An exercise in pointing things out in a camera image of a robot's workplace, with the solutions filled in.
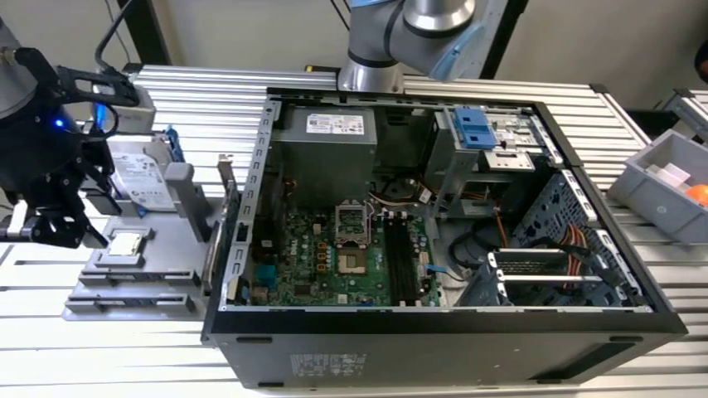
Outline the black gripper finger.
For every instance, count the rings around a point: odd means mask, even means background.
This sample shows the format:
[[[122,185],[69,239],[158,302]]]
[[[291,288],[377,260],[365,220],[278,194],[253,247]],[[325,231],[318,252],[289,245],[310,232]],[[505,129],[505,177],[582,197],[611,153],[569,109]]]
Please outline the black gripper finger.
[[[81,190],[94,209],[102,215],[119,216],[119,205],[113,198],[114,165],[106,142],[83,142],[75,164],[86,176]]]
[[[83,177],[73,173],[51,173],[33,180],[22,192],[34,215],[25,222],[26,237],[33,243],[75,249],[106,247],[103,235],[85,215],[78,195]]]

